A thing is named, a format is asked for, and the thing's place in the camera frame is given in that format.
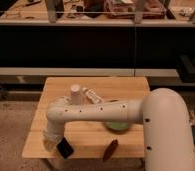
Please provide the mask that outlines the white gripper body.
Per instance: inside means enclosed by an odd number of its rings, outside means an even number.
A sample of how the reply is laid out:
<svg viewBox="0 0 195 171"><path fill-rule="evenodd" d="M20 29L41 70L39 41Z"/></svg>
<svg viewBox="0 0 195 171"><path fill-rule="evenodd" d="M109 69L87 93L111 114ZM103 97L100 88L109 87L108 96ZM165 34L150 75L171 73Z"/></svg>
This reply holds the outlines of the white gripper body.
<svg viewBox="0 0 195 171"><path fill-rule="evenodd" d="M53 151L61 140L61 135L51 134L47 130L43 131L43 144L47 151Z"/></svg>

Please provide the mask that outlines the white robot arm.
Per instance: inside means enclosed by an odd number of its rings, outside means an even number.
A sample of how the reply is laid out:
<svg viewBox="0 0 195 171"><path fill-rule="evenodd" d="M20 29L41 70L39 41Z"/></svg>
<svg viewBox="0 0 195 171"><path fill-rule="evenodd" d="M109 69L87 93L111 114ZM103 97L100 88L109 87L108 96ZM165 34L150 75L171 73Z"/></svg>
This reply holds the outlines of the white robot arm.
<svg viewBox="0 0 195 171"><path fill-rule="evenodd" d="M195 152L187 105L177 92L158 88L142 99L71 105L63 97L46 112L44 147L53 150L72 121L125 122L143 126L146 171L195 171Z"/></svg>

